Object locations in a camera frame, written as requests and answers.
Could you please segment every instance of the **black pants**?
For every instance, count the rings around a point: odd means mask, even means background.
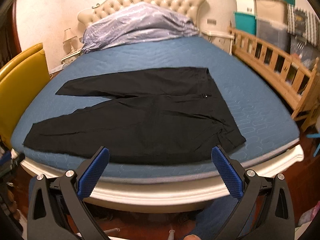
[[[245,142],[207,68],[147,69],[79,78],[56,93],[115,99],[33,124],[24,145],[92,157],[100,146],[110,161],[178,164],[211,158]]]

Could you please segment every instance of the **mattress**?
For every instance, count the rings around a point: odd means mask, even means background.
[[[68,80],[146,68],[200,66],[209,68],[246,143],[230,155],[244,167],[273,158],[299,140],[299,129],[278,96],[252,69],[201,37],[123,45],[80,56],[36,96],[18,122],[11,143],[18,152],[54,169],[76,169],[84,160],[38,152],[23,146],[33,123],[70,114],[109,100],[104,97],[55,95]],[[213,163],[155,166],[109,163],[102,180],[157,183],[200,179],[218,174]]]

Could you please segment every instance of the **white bed frame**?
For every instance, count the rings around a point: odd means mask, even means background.
[[[85,26],[107,15],[140,1],[170,8],[190,17],[198,25],[198,11],[205,0],[106,0],[91,9],[83,10],[78,20]],[[261,164],[250,167],[260,176],[274,177],[304,158],[300,145]],[[44,174],[47,178],[58,177],[64,171],[36,163],[26,158],[22,167],[32,176]],[[107,208],[144,213],[184,212],[203,208],[210,200],[228,195],[220,176],[189,181],[158,184],[121,184],[99,181],[89,203]]]

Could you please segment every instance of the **lamp shade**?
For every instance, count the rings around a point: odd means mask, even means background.
[[[64,31],[63,44],[65,44],[66,42],[70,42],[76,38],[77,36],[72,32],[71,28],[66,29]]]

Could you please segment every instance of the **beige headboard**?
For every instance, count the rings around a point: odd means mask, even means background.
[[[105,0],[102,4],[97,4],[97,7],[81,11],[78,14],[78,20],[88,27],[92,23],[97,22],[124,7],[142,1],[184,14],[190,17],[195,26],[197,26],[199,7],[205,0]]]

